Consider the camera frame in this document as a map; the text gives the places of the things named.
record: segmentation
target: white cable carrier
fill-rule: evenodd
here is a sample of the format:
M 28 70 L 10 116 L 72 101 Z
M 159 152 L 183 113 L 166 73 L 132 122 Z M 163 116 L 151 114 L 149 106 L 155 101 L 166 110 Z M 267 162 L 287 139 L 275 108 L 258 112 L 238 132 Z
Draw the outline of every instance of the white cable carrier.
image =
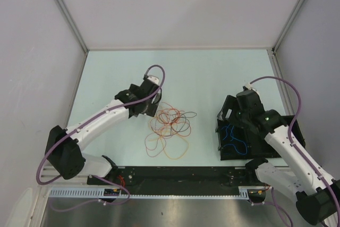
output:
M 52 188 L 50 198 L 127 198 L 126 194 L 104 195 L 105 189 L 111 188 L 67 188 L 55 187 Z M 132 199 L 246 199 L 248 200 L 247 189 L 239 188 L 239 195 L 222 195 L 222 196 L 176 196 L 176 195 L 131 195 Z

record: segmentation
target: black box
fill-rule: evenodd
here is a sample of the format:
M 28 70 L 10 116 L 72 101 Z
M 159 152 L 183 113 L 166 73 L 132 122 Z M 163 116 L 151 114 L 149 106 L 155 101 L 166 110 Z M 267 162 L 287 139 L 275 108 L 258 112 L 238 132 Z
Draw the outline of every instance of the black box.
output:
M 293 117 L 294 116 L 283 116 L 287 124 L 291 123 Z M 267 144 L 264 139 L 261 139 L 251 131 L 233 127 L 228 121 L 217 120 L 216 132 L 218 133 L 218 150 L 220 151 L 221 161 L 229 159 L 254 159 L 258 157 L 280 157 L 277 151 Z M 292 132 L 300 144 L 305 147 L 305 142 L 297 121 L 293 125 Z

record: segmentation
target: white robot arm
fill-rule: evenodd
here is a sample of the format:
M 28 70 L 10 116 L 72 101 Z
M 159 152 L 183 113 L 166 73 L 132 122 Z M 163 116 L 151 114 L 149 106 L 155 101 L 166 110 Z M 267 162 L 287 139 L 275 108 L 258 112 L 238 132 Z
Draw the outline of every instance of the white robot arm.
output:
M 218 118 L 259 135 L 280 154 L 295 176 L 278 170 L 264 158 L 250 161 L 246 168 L 293 201 L 308 223 L 316 225 L 337 211 L 334 198 L 337 202 L 340 199 L 340 181 L 309 155 L 278 112 L 264 110 L 255 90 L 244 87 L 236 97 L 228 95 Z
M 95 157 L 82 151 L 113 125 L 139 114 L 152 117 L 156 114 L 162 97 L 164 76 L 160 83 L 157 77 L 148 75 L 148 71 L 154 66 L 147 70 L 140 86 L 131 84 L 129 89 L 120 91 L 115 99 L 90 118 L 65 129 L 60 126 L 51 129 L 45 157 L 37 171 L 36 179 L 39 184 L 48 184 L 55 180 L 41 182 L 40 173 L 45 160 L 59 172 L 58 178 L 63 177 L 66 180 L 76 175 L 105 177 L 116 169 L 115 163 L 107 156 Z

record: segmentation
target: white wall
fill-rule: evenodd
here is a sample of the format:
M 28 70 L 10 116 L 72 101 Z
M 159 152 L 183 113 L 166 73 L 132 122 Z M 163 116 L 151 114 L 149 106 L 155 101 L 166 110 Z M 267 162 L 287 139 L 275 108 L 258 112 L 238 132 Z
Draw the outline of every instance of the white wall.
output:
M 278 50 L 285 78 L 302 97 L 308 151 L 340 178 L 340 0 L 307 0 Z
M 84 53 L 54 0 L 0 0 L 0 226 L 64 125 Z
M 93 49 L 272 47 L 297 0 L 65 0 Z

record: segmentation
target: light blue table surface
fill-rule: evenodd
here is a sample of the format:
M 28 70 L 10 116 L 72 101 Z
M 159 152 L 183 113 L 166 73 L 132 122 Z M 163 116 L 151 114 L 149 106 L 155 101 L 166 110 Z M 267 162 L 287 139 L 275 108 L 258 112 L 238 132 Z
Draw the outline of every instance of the light blue table surface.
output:
M 140 85 L 145 70 L 153 64 L 162 65 L 166 71 L 162 101 L 197 113 L 190 121 L 187 153 L 178 160 L 168 159 L 164 153 L 149 157 L 144 140 L 151 133 L 150 117 L 143 115 L 112 127 L 84 152 L 106 155 L 120 166 L 244 166 L 243 160 L 219 160 L 216 115 L 228 94 L 236 95 L 246 82 L 257 77 L 274 75 L 266 50 L 90 51 L 69 124 L 88 118 L 131 83 Z M 162 77 L 157 69 L 149 74 Z M 285 114 L 274 80 L 259 81 L 255 87 L 265 109 Z M 166 150 L 168 155 L 177 157 L 185 147 L 179 137 L 174 137 L 168 139 Z M 286 166 L 280 158 L 270 161 Z

